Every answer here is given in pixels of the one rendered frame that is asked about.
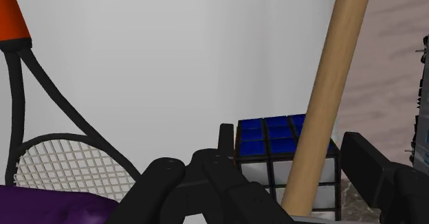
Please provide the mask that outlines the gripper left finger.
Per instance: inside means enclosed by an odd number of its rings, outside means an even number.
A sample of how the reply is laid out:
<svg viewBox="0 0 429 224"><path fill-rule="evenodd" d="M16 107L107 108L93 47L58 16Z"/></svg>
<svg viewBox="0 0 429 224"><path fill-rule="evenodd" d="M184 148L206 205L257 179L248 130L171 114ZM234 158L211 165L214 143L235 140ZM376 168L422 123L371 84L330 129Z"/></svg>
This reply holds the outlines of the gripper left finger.
<svg viewBox="0 0 429 224"><path fill-rule="evenodd" d="M152 161L106 224L183 224L194 214L207 224L294 224L261 184L238 171L233 143L233 125L221 124L218 147L194 152L188 165Z"/></svg>

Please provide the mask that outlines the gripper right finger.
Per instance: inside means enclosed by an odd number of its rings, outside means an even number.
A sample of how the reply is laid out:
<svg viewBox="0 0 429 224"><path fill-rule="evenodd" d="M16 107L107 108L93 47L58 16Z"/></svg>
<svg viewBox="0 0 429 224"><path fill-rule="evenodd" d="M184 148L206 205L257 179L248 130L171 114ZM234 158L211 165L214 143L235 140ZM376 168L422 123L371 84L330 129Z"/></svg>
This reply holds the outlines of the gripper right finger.
<svg viewBox="0 0 429 224"><path fill-rule="evenodd" d="M390 161L363 135L346 132L340 166L381 224L429 224L429 176Z"/></svg>

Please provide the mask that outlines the wooden baseball bat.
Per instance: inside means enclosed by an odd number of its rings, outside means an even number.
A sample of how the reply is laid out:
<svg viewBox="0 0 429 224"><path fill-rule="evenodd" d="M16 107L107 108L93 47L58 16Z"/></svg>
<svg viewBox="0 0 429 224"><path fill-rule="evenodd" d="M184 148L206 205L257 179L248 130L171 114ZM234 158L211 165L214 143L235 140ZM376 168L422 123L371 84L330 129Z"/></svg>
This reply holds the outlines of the wooden baseball bat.
<svg viewBox="0 0 429 224"><path fill-rule="evenodd" d="M311 214L329 141L369 0L335 0L281 206Z"/></svg>

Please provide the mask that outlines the orange handled black tennis racket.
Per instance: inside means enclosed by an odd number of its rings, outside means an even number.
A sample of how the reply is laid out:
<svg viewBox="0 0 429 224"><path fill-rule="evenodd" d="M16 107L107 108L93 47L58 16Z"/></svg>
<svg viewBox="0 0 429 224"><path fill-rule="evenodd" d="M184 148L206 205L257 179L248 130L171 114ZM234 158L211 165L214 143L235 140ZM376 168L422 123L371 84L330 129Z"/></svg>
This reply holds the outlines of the orange handled black tennis racket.
<svg viewBox="0 0 429 224"><path fill-rule="evenodd" d="M77 112L40 66L17 0L0 0L0 51L8 67L12 98L6 185L123 200L139 171ZM50 133L24 140L24 65L81 134Z"/></svg>

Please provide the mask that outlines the dark grey furniture piece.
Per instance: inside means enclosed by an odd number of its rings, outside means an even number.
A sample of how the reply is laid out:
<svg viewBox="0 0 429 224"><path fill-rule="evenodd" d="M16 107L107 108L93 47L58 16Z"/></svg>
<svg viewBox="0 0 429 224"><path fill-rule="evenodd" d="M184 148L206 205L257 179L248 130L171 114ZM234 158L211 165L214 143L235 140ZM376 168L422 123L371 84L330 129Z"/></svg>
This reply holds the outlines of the dark grey furniture piece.
<svg viewBox="0 0 429 224"><path fill-rule="evenodd" d="M410 160L417 170L429 175L429 34L423 38L421 62L423 63L422 78L419 81L417 108L419 114L415 116L415 134L411 146Z"/></svg>

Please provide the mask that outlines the blue white puzzle cube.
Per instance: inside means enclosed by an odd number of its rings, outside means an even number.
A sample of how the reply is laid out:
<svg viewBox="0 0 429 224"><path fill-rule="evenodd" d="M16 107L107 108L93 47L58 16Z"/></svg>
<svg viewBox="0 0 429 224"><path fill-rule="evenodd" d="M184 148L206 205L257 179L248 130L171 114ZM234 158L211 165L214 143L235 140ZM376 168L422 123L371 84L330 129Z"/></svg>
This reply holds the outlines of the blue white puzzle cube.
<svg viewBox="0 0 429 224"><path fill-rule="evenodd" d="M234 163L248 181L260 183L278 203L287 179L305 120L304 114L238 121ZM311 215L341 219L340 150L330 141Z"/></svg>

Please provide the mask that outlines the purple cushion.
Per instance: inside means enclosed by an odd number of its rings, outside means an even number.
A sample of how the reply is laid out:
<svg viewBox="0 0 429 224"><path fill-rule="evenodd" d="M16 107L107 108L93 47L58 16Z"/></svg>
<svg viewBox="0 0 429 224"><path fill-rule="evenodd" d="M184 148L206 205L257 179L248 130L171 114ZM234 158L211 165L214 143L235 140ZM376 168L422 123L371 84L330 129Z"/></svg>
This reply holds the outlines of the purple cushion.
<svg viewBox="0 0 429 224"><path fill-rule="evenodd" d="M117 206L87 192L0 185L0 224L104 224Z"/></svg>

